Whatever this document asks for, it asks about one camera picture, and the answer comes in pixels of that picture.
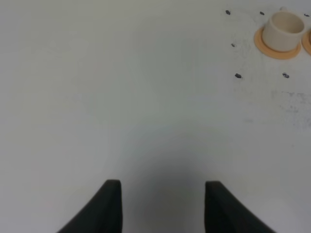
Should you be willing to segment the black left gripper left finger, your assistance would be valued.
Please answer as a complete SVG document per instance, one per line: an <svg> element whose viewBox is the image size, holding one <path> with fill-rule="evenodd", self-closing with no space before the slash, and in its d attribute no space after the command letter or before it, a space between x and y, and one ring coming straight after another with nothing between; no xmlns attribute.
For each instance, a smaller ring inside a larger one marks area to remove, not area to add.
<svg viewBox="0 0 311 233"><path fill-rule="evenodd" d="M60 233L121 233L122 193L119 180L107 180Z"/></svg>

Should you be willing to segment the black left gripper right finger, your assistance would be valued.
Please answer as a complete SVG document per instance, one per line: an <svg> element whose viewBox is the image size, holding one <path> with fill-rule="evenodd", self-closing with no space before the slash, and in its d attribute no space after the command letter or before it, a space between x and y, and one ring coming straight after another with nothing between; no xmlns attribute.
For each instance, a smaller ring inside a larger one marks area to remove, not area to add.
<svg viewBox="0 0 311 233"><path fill-rule="evenodd" d="M204 225L207 233L273 233L221 182L205 183Z"/></svg>

